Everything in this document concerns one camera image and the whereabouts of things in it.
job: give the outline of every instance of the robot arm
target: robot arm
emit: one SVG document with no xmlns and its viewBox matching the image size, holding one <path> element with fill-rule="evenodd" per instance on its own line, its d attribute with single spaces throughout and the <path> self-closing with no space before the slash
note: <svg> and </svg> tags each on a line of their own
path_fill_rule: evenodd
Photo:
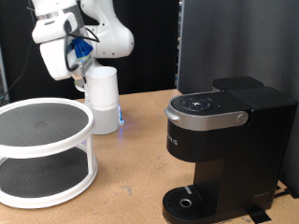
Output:
<svg viewBox="0 0 299 224">
<path fill-rule="evenodd" d="M 88 37 L 89 34 L 81 18 L 75 0 L 32 0 L 35 6 L 37 23 L 33 39 L 41 43 L 40 51 L 44 62 L 55 80 L 82 77 L 93 66 L 95 58 L 120 58 L 129 55 L 134 48 L 134 37 L 117 19 L 112 0 L 82 0 L 80 6 L 84 13 L 99 21 L 100 25 L 90 26 L 100 42 L 85 40 L 93 46 L 79 55 L 76 53 L 73 36 L 67 33 Z M 67 67 L 78 67 L 74 72 Z"/>
</svg>

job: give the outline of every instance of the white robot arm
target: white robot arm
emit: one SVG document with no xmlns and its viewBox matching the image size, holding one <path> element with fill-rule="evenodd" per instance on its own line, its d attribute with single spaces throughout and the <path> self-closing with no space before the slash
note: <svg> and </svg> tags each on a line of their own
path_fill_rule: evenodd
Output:
<svg viewBox="0 0 299 224">
<path fill-rule="evenodd" d="M 104 74 L 113 71 L 102 67 L 96 58 L 120 58 L 128 56 L 134 48 L 134 37 L 130 30 L 124 27 L 115 15 L 112 0 L 81 0 L 80 6 L 84 13 L 99 22 L 98 26 L 85 27 L 76 0 L 32 0 L 37 17 L 36 28 L 33 31 L 34 41 L 40 45 L 41 55 L 50 75 L 55 80 L 73 77 L 77 89 L 85 91 L 85 105 L 94 113 L 96 134 L 112 133 L 121 126 L 121 112 L 118 104 L 96 108 L 93 99 L 107 99 L 113 95 L 119 99 L 115 76 L 107 80 Z M 103 71 L 99 77 L 103 79 L 87 83 L 83 77 L 86 74 Z M 101 95 L 94 95 L 88 89 L 101 89 Z"/>
<path fill-rule="evenodd" d="M 33 0 L 33 3 L 37 17 L 33 39 L 36 43 L 43 43 L 40 50 L 50 75 L 55 80 L 69 78 L 72 72 L 67 70 L 64 62 L 65 21 L 70 22 L 71 34 L 89 36 L 77 2 L 75 0 Z M 89 26 L 100 40 L 99 43 L 87 41 L 93 45 L 89 61 L 96 63 L 95 58 L 120 58 L 132 52 L 134 37 L 117 18 L 112 0 L 81 0 L 80 5 L 84 13 L 99 22 L 98 26 Z M 67 52 L 69 64 L 81 64 L 81 60 L 78 60 L 74 53 L 73 50 Z M 87 72 L 91 65 L 83 64 L 83 67 L 84 72 Z"/>
</svg>

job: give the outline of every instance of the coffee maker control panel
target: coffee maker control panel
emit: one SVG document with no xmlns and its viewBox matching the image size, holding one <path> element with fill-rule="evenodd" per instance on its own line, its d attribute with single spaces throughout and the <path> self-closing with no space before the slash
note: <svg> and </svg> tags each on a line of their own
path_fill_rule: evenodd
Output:
<svg viewBox="0 0 299 224">
<path fill-rule="evenodd" d="M 171 106 L 179 112 L 192 116 L 250 112 L 250 107 L 226 91 L 180 95 L 172 99 Z"/>
<path fill-rule="evenodd" d="M 190 110 L 197 110 L 197 111 L 204 111 L 208 110 L 212 107 L 210 98 L 195 98 L 191 97 L 188 99 L 184 99 L 180 102 L 180 104 L 185 108 L 185 109 L 190 109 Z"/>
</svg>

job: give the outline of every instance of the cable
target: cable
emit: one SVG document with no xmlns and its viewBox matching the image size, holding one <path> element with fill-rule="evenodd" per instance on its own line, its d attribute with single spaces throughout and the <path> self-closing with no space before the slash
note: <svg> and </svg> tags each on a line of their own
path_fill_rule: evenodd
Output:
<svg viewBox="0 0 299 224">
<path fill-rule="evenodd" d="M 6 96 L 8 95 L 8 93 L 15 86 L 15 84 L 19 81 L 19 79 L 24 75 L 24 72 L 25 72 L 25 69 L 26 69 L 26 66 L 27 66 L 27 63 L 28 63 L 28 58 L 29 58 L 29 53 L 30 53 L 30 49 L 31 49 L 31 46 L 32 46 L 32 42 L 33 42 L 33 40 L 31 39 L 31 42 L 30 42 L 30 45 L 29 45 L 29 49 L 28 49 L 28 52 L 27 52 L 27 56 L 26 56 L 26 62 L 25 62 L 25 65 L 24 65 L 24 67 L 22 69 L 22 72 L 21 72 L 20 76 L 11 84 L 11 86 L 9 87 L 9 89 L 7 90 L 7 92 L 4 94 L 3 99 L 1 101 L 1 104 L 0 104 L 0 107 L 2 106 L 2 104 L 3 104 Z"/>
</svg>

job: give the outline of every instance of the black wall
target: black wall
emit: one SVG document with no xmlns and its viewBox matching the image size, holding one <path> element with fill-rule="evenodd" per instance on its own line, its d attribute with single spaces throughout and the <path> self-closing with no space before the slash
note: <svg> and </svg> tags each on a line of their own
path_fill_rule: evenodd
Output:
<svg viewBox="0 0 299 224">
<path fill-rule="evenodd" d="M 21 74 L 36 23 L 26 0 L 0 1 L 0 44 L 7 84 Z M 99 60 L 118 69 L 120 94 L 174 88 L 178 36 L 178 0 L 115 0 L 121 23 L 135 37 L 135 49 L 125 58 Z M 96 24 L 85 15 L 86 24 Z M 33 42 L 23 78 L 10 92 L 12 102 L 35 97 L 83 98 L 73 79 L 55 81 Z"/>
</svg>

